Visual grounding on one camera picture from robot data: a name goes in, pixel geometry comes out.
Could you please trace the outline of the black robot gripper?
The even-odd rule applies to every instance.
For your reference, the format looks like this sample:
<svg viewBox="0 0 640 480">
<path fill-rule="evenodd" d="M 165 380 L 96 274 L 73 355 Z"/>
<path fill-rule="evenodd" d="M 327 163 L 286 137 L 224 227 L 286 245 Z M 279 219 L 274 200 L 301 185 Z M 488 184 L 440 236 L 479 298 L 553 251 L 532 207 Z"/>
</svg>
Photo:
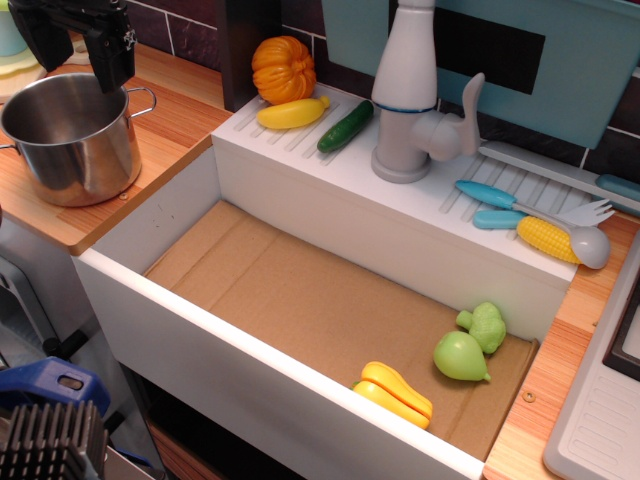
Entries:
<svg viewBox="0 0 640 480">
<path fill-rule="evenodd" d="M 67 30 L 84 34 L 103 93 L 135 76 L 136 33 L 128 28 L 125 1 L 9 1 L 8 9 L 38 63 L 52 72 L 74 53 Z"/>
</svg>

